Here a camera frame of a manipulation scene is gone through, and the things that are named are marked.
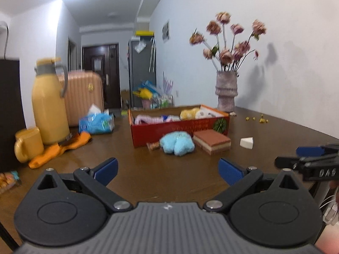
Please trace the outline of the person's right hand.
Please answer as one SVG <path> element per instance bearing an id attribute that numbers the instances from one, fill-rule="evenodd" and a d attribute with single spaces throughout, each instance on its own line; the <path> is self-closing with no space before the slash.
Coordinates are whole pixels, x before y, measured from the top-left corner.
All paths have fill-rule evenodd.
<path id="1" fill-rule="evenodd" d="M 332 194 L 320 205 L 325 209 L 325 227 L 315 245 L 323 253 L 338 253 L 338 181 L 331 181 L 329 189 Z"/>

